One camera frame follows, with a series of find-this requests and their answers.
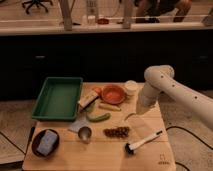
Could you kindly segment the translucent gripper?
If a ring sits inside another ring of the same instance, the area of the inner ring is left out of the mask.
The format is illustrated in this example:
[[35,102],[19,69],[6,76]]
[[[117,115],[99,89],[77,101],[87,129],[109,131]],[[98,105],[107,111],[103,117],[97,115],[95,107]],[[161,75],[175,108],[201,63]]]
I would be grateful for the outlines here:
[[154,130],[150,125],[136,114],[133,114],[128,118],[128,123],[140,138],[145,138],[154,133]]

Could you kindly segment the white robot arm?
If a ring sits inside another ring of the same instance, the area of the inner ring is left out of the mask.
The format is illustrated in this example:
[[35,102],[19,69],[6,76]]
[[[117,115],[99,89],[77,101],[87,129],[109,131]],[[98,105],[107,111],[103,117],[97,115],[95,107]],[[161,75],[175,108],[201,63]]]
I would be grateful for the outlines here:
[[174,79],[170,65],[150,66],[144,71],[145,83],[137,93],[135,114],[144,114],[152,108],[161,92],[187,108],[211,131],[213,131],[213,99]]

